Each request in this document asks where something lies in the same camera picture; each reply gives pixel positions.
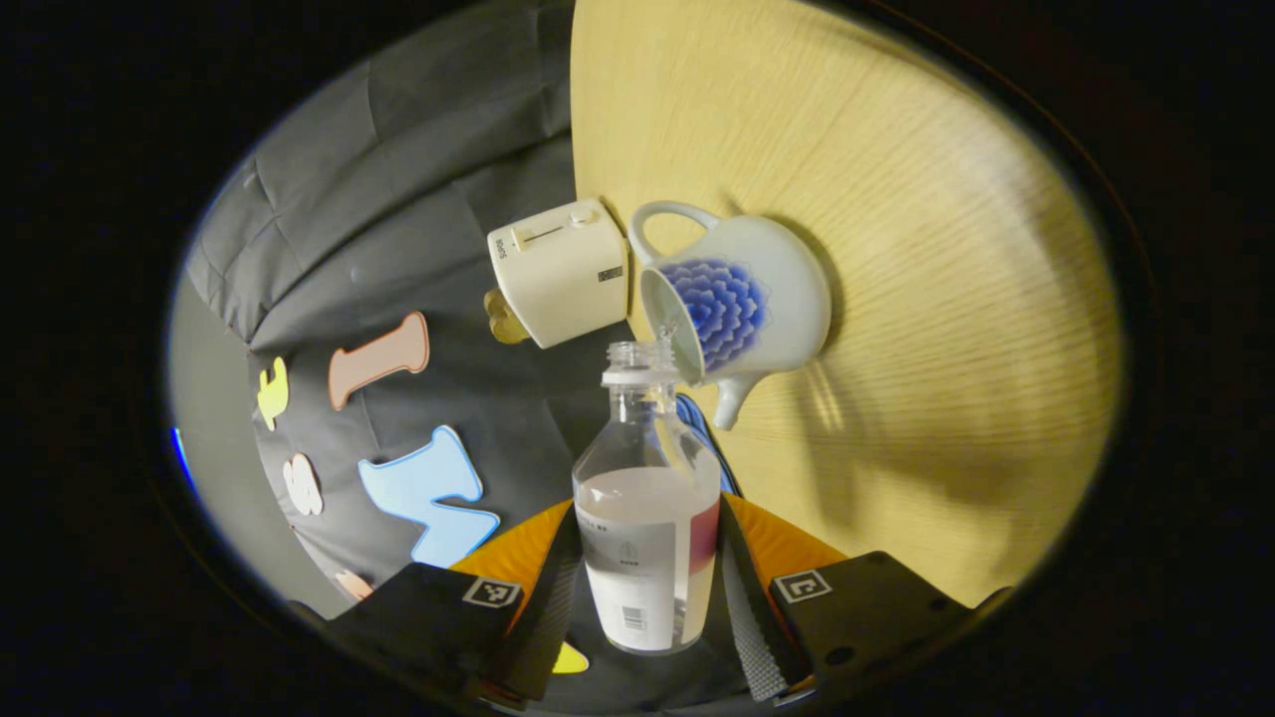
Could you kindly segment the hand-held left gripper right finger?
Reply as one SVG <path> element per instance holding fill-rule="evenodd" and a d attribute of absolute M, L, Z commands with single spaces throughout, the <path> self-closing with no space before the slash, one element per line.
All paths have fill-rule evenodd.
<path fill-rule="evenodd" d="M 970 632 L 1011 595 L 970 607 L 885 551 L 847 558 L 734 495 L 720 498 L 720 575 L 754 700 L 870 690 Z"/>

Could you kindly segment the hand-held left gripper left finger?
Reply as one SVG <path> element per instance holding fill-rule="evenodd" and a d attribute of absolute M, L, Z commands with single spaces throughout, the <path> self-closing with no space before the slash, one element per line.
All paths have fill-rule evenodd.
<path fill-rule="evenodd" d="M 328 620 L 289 610 L 338 649 L 433 695 L 523 711 L 566 646 L 583 543 L 560 501 L 449 569 L 413 563 Z"/>

